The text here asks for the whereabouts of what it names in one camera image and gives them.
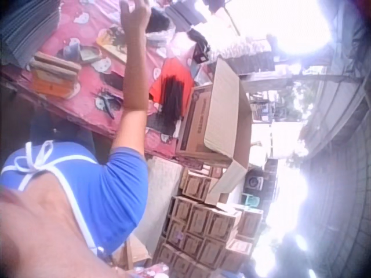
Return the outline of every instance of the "brown box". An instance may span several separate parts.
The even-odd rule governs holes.
[[[218,203],[220,193],[212,193],[214,185],[218,182],[216,178],[205,177],[188,171],[182,194],[206,204]]]
[[[169,223],[168,236],[166,237],[166,239],[170,244],[179,248],[184,237],[185,229],[186,225],[184,222],[171,218]]]
[[[242,213],[238,233],[242,236],[255,237],[261,219],[263,218],[263,212],[263,210],[258,210],[256,208],[246,208]]]
[[[178,252],[179,251],[176,251],[174,247],[164,243],[161,246],[161,249],[158,253],[157,261],[163,262],[164,264],[171,268],[173,266],[175,256],[177,255]]]
[[[181,250],[193,259],[197,259],[198,253],[202,247],[203,238],[185,233]]]
[[[204,236],[212,212],[212,209],[204,204],[195,204],[192,206],[190,219],[187,224],[187,231],[196,236]]]
[[[228,207],[228,205],[223,207],[227,209],[212,209],[213,212],[210,217],[210,224],[205,235],[220,240],[221,242],[228,242],[237,234],[237,228],[242,213],[232,207]]]
[[[194,204],[197,204],[197,202],[188,198],[181,196],[174,197],[174,208],[172,211],[172,217],[179,221],[183,221],[186,224],[191,214],[192,206]]]
[[[219,58],[212,85],[193,88],[176,154],[227,169],[209,193],[230,193],[248,172],[252,109],[239,76]]]
[[[153,254],[153,263],[154,264],[157,264],[158,263],[158,255],[160,253],[160,250],[161,250],[161,247],[162,245],[165,243],[166,241],[166,238],[163,237],[163,236],[160,236],[159,239],[158,239],[158,242],[157,242],[157,246],[156,246],[156,249],[155,249],[155,252]]]
[[[204,265],[198,264],[196,262],[192,263],[192,267],[190,267],[190,271],[187,274],[187,277],[192,278],[217,278],[219,275],[220,270],[213,270]]]
[[[193,261],[194,260],[185,253],[177,253],[173,261],[172,272],[177,275],[186,275],[190,270]]]
[[[253,244],[232,239],[227,243],[220,268],[230,272],[238,272],[252,253]]]
[[[211,269],[217,269],[224,255],[225,243],[206,237],[203,240],[198,261]]]

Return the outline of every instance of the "raised arm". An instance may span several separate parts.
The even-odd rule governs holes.
[[[145,30],[151,15],[148,0],[134,0],[135,10],[120,2],[121,24],[128,49],[123,82],[124,111],[112,149],[128,147],[144,155],[144,135],[148,110]]]

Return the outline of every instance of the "stack of paper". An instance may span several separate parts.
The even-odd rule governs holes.
[[[0,21],[1,59],[24,68],[59,23],[60,0],[17,0]]]

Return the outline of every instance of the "blue shirt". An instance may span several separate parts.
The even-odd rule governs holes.
[[[47,142],[43,147],[29,146],[28,151],[26,145],[26,149],[11,154],[5,162],[1,184],[23,190],[20,185],[27,186],[27,180],[33,174],[40,171],[54,173],[64,188],[87,243],[90,234],[95,247],[103,247],[107,254],[111,254],[128,238],[143,216],[148,196],[146,161],[133,149],[115,148],[108,163],[100,165],[79,144]],[[39,153],[43,159],[37,159]],[[28,156],[32,157],[31,163],[27,161]]]

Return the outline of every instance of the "white trim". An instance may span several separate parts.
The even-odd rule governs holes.
[[[64,189],[64,192],[67,195],[67,199],[71,205],[72,211],[74,213],[77,224],[79,225],[80,231],[85,239],[86,244],[88,245],[89,249],[92,250],[93,253],[97,255],[97,247],[94,243],[94,240],[89,231],[89,228],[83,218],[83,215],[78,206],[75,195],[70,187],[70,184],[64,177],[63,173],[57,167],[55,167],[57,163],[68,161],[68,160],[85,160],[93,164],[97,164],[97,162],[83,155],[68,155],[68,156],[63,156],[62,158],[57,158],[47,164],[44,164],[46,160],[49,158],[49,156],[52,154],[52,151],[53,151],[53,141],[45,141],[44,144],[42,144],[41,149],[39,153],[37,154],[35,163],[34,163],[32,161],[32,143],[28,142],[26,143],[26,156],[17,156],[14,159],[14,165],[5,166],[2,169],[1,174],[3,174],[6,171],[20,171],[22,173],[25,173],[26,175],[23,177],[20,185],[18,186],[19,191],[24,191],[24,189],[26,188],[27,184],[32,179],[32,177],[40,171],[49,171],[52,174],[54,174],[54,176],[58,179],[59,183]],[[27,165],[29,168],[19,166],[18,160],[20,159],[26,159]]]
[[[27,184],[32,179],[32,177],[34,176],[34,174],[27,174],[27,175],[24,176],[24,178],[22,179],[21,183],[18,186],[18,190],[19,191],[24,191],[24,188],[26,188]]]
[[[51,166],[46,170],[53,173],[56,176],[56,178],[59,180],[60,184],[62,185],[64,189],[64,192],[67,195],[68,201],[70,201],[72,211],[74,212],[76,221],[80,227],[82,235],[84,236],[86,244],[88,245],[89,249],[91,249],[95,254],[97,254],[97,247],[94,243],[92,235],[90,234],[89,228],[82,216],[80,207],[76,201],[75,195],[70,187],[70,184],[68,183],[66,178],[63,176],[62,172],[59,171],[56,167]]]

